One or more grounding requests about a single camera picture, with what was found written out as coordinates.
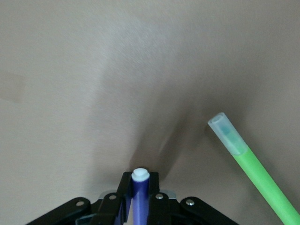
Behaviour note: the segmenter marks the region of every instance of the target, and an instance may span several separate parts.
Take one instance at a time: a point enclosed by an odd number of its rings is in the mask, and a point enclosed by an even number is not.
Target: translucent plastic tip
[[[233,156],[241,155],[248,150],[247,144],[241,138],[225,113],[221,112],[217,114],[208,122],[208,125]]]

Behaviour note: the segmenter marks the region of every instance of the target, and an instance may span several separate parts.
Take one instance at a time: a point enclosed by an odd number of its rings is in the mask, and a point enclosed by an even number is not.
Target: gray surface
[[[93,202],[140,165],[241,225],[281,224],[206,122],[224,111],[300,210],[299,10],[1,1],[0,224]]]

